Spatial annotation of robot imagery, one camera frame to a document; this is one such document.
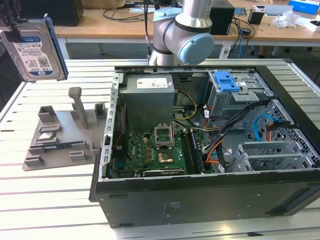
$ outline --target white slatted table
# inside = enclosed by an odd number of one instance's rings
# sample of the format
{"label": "white slatted table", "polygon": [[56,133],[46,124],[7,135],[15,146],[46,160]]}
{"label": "white slatted table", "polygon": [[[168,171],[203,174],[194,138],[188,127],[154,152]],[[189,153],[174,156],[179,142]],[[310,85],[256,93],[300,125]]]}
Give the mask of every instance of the white slatted table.
{"label": "white slatted table", "polygon": [[[207,60],[204,64],[230,63],[235,63],[235,60]],[[304,99],[299,89],[301,86],[308,87],[309,83],[302,84],[306,82],[306,76],[295,69],[304,79],[302,81],[290,64],[273,59],[241,59],[236,63],[267,65],[281,83],[285,82],[293,95]],[[88,200],[93,164],[23,171],[22,164],[38,123],[40,106],[52,105],[55,111],[71,110],[72,99],[68,97],[70,87],[82,88],[81,98],[86,109],[92,109],[95,103],[108,103],[114,66],[143,66],[147,62],[138,59],[68,60],[66,64],[68,80],[22,83],[0,114],[0,240],[248,239],[247,232],[264,234],[255,238],[259,240],[320,239],[320,200],[290,217],[113,230],[99,204]],[[294,83],[290,85],[289,79],[294,79]],[[317,101],[311,107],[319,106],[319,103]]]}

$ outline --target black speaker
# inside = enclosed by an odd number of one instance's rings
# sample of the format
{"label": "black speaker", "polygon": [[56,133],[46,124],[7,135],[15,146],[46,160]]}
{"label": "black speaker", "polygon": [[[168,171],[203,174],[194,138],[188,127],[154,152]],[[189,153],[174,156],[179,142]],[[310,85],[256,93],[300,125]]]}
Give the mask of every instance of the black speaker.
{"label": "black speaker", "polygon": [[248,23],[259,25],[264,15],[265,15],[264,11],[250,11],[250,15],[248,17]]}
{"label": "black speaker", "polygon": [[84,14],[81,0],[20,0],[20,15],[25,19],[42,19],[45,14],[53,25],[77,26]]}
{"label": "black speaker", "polygon": [[210,12],[212,35],[228,35],[235,7],[227,0],[214,0]]}

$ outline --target gray robot arm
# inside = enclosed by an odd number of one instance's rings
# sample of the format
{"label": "gray robot arm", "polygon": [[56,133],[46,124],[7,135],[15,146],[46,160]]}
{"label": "gray robot arm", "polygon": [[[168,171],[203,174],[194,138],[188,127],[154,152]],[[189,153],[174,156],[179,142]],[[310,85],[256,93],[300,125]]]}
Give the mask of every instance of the gray robot arm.
{"label": "gray robot arm", "polygon": [[196,65],[211,54],[215,41],[209,33],[213,0],[184,0],[181,8],[154,13],[153,51],[149,65]]}

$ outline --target cpu chip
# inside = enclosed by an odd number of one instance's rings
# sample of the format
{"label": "cpu chip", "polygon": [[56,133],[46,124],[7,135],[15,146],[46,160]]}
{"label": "cpu chip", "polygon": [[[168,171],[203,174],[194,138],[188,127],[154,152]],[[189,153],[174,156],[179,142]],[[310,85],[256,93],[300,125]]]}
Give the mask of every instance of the cpu chip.
{"label": "cpu chip", "polygon": [[159,150],[158,162],[160,164],[172,164],[174,162],[174,156],[172,150]]}

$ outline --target blue drive bay latch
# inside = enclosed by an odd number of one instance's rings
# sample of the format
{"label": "blue drive bay latch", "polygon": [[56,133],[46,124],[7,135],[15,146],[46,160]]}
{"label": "blue drive bay latch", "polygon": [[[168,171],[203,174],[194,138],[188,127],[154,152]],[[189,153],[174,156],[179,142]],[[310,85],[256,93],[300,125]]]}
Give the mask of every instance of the blue drive bay latch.
{"label": "blue drive bay latch", "polygon": [[241,89],[235,83],[235,78],[228,71],[215,71],[214,78],[220,85],[221,92],[239,92]]}

